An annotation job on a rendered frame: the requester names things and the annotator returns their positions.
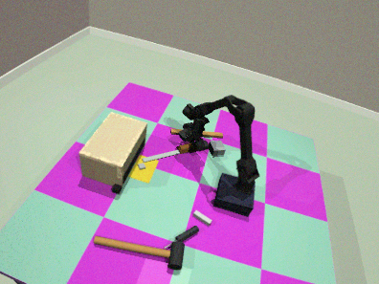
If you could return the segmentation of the beige low cabinet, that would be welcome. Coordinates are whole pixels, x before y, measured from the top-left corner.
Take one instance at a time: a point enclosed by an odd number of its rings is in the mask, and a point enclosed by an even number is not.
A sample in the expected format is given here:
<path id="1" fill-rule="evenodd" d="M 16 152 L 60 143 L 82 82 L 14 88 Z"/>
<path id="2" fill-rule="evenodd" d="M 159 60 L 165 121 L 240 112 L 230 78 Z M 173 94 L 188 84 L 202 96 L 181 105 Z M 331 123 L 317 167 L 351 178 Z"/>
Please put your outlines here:
<path id="1" fill-rule="evenodd" d="M 146 162 L 141 170 L 137 166 L 146 158 L 139 156 L 145 147 L 146 128 L 147 122 L 110 112 L 79 151 L 82 176 L 113 186 L 112 193 L 119 195 L 131 170 L 128 177 L 148 183 L 159 161 Z"/>

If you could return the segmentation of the brown cylinder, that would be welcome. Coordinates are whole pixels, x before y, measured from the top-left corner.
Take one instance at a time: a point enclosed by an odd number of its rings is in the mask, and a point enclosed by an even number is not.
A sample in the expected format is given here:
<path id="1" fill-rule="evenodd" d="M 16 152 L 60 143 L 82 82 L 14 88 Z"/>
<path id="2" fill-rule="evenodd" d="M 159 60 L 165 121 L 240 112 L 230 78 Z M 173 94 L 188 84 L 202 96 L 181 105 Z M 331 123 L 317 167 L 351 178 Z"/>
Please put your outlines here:
<path id="1" fill-rule="evenodd" d="M 162 158 L 177 155 L 177 154 L 183 154 L 183 153 L 187 153 L 187 152 L 191 152 L 191 151 L 194 151 L 193 150 L 193 143 L 183 144 L 183 145 L 179 145 L 178 150 L 174 150 L 174 151 L 170 151 L 167 153 L 142 158 L 142 161 L 143 161 L 143 163 L 146 163 L 146 162 L 162 159 Z"/>

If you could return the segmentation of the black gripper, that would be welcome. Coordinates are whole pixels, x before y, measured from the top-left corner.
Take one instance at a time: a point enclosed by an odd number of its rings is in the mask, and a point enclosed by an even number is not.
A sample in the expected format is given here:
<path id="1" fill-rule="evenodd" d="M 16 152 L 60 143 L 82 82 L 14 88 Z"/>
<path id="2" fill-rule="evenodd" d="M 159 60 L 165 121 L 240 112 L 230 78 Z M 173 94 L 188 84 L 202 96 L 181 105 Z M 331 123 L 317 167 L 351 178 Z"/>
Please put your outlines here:
<path id="1" fill-rule="evenodd" d="M 185 123 L 183 125 L 183 129 L 187 128 L 188 125 L 190 126 L 191 130 L 192 129 L 194 130 L 194 134 L 195 134 L 195 137 L 193 137 L 193 139 L 189 141 L 189 143 L 193 143 L 193 150 L 197 149 L 198 151 L 203 151 L 203 150 L 209 149 L 210 147 L 209 144 L 203 139 L 201 139 L 201 137 L 204 136 L 202 133 L 203 131 L 205 131 L 205 128 L 197 129 L 193 126 L 193 123 L 190 122 L 190 123 Z"/>

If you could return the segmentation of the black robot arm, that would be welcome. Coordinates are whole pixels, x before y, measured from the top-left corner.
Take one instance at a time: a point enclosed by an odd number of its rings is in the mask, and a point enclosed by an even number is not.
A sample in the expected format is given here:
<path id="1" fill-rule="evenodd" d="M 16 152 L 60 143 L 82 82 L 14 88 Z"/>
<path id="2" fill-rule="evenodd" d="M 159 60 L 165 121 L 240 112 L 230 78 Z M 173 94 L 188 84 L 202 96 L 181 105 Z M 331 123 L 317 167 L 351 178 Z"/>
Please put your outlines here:
<path id="1" fill-rule="evenodd" d="M 237 107 L 233 106 L 233 104 Z M 242 98 L 229 95 L 217 101 L 205 102 L 195 107 L 189 103 L 184 108 L 183 114 L 189 120 L 194 120 L 193 126 L 195 128 L 203 129 L 205 124 L 210 122 L 205 116 L 213 112 L 213 110 L 225 106 L 234 115 L 240 132 L 241 159 L 236 162 L 236 170 L 238 170 L 236 191 L 251 195 L 255 179 L 260 176 L 256 161 L 252 155 L 251 124 L 255 117 L 255 107 L 253 104 Z M 187 128 L 179 132 L 179 136 L 184 142 L 189 142 L 195 137 L 194 130 L 191 130 L 188 125 Z"/>

